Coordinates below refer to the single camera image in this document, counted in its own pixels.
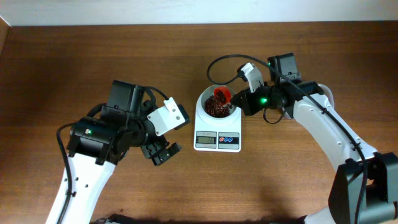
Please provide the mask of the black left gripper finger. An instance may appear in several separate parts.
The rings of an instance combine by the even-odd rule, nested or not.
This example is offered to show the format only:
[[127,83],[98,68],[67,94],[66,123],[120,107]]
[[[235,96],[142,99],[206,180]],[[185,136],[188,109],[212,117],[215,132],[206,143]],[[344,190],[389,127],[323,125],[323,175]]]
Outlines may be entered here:
[[171,157],[180,152],[181,149],[182,146],[175,142],[170,147],[161,149],[159,152],[156,152],[156,154],[151,157],[152,162],[155,166],[160,166],[165,161],[169,160]]
[[162,150],[162,145],[158,142],[153,142],[141,146],[141,151],[146,159],[150,159],[154,156],[157,156],[161,150]]

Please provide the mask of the red plastic scoop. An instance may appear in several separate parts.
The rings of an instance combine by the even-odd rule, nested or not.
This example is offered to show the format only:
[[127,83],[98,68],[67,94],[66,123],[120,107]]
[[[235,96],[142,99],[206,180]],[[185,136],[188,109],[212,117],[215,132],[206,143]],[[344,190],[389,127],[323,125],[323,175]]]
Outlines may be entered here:
[[215,88],[213,95],[222,105],[230,103],[232,98],[232,94],[227,86]]

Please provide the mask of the white digital kitchen scale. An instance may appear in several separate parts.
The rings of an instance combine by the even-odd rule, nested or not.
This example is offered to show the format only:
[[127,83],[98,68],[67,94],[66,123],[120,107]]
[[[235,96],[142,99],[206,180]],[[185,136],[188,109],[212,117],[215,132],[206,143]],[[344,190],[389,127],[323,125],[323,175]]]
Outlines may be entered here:
[[239,152],[242,149],[242,111],[227,118],[211,118],[199,109],[201,95],[195,110],[193,148],[196,151]]

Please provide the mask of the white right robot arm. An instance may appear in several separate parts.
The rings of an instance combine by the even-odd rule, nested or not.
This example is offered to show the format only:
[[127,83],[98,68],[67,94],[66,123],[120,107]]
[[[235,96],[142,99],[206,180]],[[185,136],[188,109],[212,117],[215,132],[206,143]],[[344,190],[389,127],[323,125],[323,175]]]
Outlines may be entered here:
[[270,57],[268,85],[255,66],[256,58],[238,68],[247,89],[231,99],[246,116],[281,109],[314,138],[336,174],[328,206],[299,223],[382,223],[397,219],[397,156],[381,154],[359,137],[335,111],[315,81],[303,81],[293,54]]

